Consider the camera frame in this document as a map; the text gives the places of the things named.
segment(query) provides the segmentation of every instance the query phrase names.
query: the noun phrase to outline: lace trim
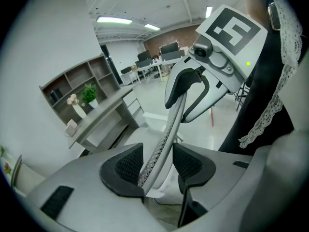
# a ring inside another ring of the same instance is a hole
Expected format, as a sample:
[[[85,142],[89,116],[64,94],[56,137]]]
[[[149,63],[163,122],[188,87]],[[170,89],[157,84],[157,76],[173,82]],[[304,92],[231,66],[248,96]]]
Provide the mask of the lace trim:
[[[239,139],[240,148],[247,147],[257,136],[263,134],[264,129],[270,125],[274,115],[281,111],[282,101],[278,97],[278,92],[294,75],[298,67],[302,41],[302,26],[296,17],[294,9],[287,0],[274,0],[278,10],[280,21],[280,37],[281,37],[281,59],[284,64],[276,90],[268,103],[265,111],[255,123],[254,127],[249,131],[248,135]]]

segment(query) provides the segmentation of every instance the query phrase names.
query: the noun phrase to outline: ceiling light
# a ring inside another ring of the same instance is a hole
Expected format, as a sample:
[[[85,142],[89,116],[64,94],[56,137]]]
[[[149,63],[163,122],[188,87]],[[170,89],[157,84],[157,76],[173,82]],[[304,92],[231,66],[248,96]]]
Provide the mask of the ceiling light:
[[[210,16],[210,14],[211,14],[211,10],[212,10],[212,6],[207,6],[207,8],[206,8],[206,16],[205,16],[205,18],[207,18],[207,17],[209,17],[209,16]]]
[[[144,27],[149,28],[149,29],[153,29],[153,30],[156,30],[156,31],[160,30],[160,28],[153,26],[153,25],[150,25],[150,24],[146,24]]]
[[[132,22],[132,20],[122,19],[122,18],[115,18],[115,17],[100,16],[97,19],[97,22],[114,22],[114,23],[130,24]]]

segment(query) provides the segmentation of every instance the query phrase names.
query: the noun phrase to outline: brown wall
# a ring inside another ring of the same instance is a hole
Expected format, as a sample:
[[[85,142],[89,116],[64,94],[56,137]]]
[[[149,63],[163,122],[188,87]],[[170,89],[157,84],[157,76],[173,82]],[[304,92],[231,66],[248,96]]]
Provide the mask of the brown wall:
[[[195,32],[199,25],[176,29],[159,36],[151,38],[144,42],[145,49],[150,51],[150,55],[157,55],[160,51],[160,46],[178,41],[179,47],[190,47],[197,39],[198,34]]]

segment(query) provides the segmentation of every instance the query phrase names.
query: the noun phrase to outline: vase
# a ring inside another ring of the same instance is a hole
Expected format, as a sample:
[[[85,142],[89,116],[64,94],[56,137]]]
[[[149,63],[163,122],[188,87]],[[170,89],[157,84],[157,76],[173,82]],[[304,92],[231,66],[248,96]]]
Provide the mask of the vase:
[[[87,116],[87,114],[85,113],[85,111],[77,104],[77,105],[72,105],[75,112],[81,117],[81,118],[85,118]]]
[[[89,102],[89,105],[92,106],[93,108],[96,108],[98,106],[97,99],[94,99],[93,101]]]

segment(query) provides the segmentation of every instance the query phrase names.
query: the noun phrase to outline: white ceiling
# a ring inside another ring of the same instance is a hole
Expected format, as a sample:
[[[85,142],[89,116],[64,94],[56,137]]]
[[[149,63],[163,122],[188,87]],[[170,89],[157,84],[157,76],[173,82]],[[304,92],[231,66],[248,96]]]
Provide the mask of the white ceiling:
[[[207,6],[213,11],[226,4],[245,12],[244,0],[86,0],[100,44],[113,41],[144,41],[174,29],[200,24]],[[97,23],[99,15],[133,20],[129,25]],[[154,31],[144,27],[152,24]]]

